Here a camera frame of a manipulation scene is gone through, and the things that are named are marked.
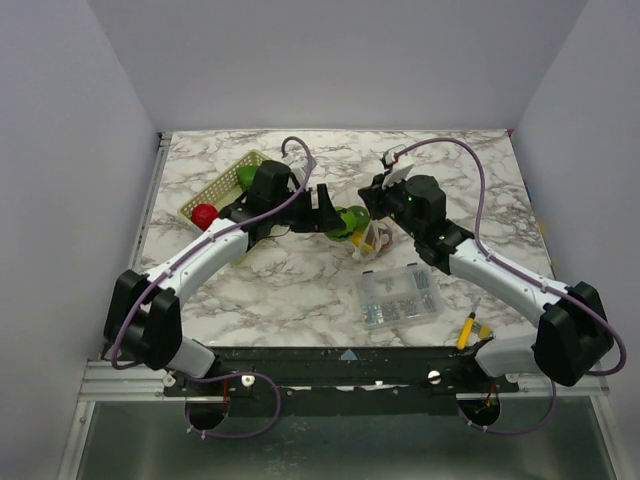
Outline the green toy watermelon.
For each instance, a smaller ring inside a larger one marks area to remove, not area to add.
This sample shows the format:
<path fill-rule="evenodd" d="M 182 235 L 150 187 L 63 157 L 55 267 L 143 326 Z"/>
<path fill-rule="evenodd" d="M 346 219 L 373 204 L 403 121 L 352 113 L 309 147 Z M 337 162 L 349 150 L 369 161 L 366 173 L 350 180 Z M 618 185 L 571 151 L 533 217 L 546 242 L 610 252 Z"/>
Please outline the green toy watermelon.
<path fill-rule="evenodd" d="M 336 212 L 339 214 L 344 226 L 325 233 L 325 236 L 332 241 L 347 241 L 354 234 L 362 233 L 370 222 L 368 210 L 360 205 L 353 205 L 347 208 L 337 207 Z"/>

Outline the clear zip top bag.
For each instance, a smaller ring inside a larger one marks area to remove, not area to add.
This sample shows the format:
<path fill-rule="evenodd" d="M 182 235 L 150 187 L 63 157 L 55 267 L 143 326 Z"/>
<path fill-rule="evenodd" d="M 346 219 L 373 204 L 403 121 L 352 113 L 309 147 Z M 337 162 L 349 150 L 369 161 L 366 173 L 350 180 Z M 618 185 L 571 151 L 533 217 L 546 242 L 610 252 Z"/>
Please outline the clear zip top bag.
<path fill-rule="evenodd" d="M 384 221 L 370 221 L 363 229 L 356 230 L 349 242 L 353 246 L 354 260 L 372 260 L 391 248 L 393 230 Z"/>

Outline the dark red toy apple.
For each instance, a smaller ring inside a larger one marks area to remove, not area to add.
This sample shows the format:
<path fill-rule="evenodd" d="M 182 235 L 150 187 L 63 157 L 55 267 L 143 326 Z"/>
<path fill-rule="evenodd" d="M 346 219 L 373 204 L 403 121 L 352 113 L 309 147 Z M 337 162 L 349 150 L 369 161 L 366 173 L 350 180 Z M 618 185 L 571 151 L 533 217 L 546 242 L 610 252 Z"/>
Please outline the dark red toy apple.
<path fill-rule="evenodd" d="M 393 230 L 385 223 L 373 227 L 372 251 L 375 255 L 386 252 L 393 245 Z"/>

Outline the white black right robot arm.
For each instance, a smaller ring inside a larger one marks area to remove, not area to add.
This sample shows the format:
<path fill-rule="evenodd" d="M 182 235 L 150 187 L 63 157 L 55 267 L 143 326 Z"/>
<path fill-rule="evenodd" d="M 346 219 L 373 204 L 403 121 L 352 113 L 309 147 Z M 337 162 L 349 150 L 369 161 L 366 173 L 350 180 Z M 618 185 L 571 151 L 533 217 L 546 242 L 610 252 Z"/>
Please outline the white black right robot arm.
<path fill-rule="evenodd" d="M 446 195 L 434 177 L 387 184 L 377 175 L 358 195 L 372 218 L 390 218 L 413 239 L 424 263 L 480 287 L 535 328 L 533 334 L 482 342 L 459 370 L 467 389 L 483 391 L 507 374 L 543 374 L 570 387 L 612 349 L 613 335 L 593 286 L 570 287 L 490 253 L 474 233 L 447 219 Z"/>

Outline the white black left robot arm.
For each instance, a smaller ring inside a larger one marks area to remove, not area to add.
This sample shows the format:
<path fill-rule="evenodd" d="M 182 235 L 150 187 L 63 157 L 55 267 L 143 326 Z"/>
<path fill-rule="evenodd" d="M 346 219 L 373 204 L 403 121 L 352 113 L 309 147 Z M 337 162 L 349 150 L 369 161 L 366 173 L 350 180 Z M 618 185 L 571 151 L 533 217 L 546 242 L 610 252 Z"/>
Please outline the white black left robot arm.
<path fill-rule="evenodd" d="M 222 372 L 210 348 L 183 334 L 181 309 L 187 300 L 274 226 L 324 233 L 344 225 L 326 185 L 308 189 L 288 165 L 264 161 L 250 187 L 181 252 L 145 274 L 127 270 L 118 277 L 104 327 L 112 352 L 152 370 L 178 371 L 197 393 L 214 393 Z"/>

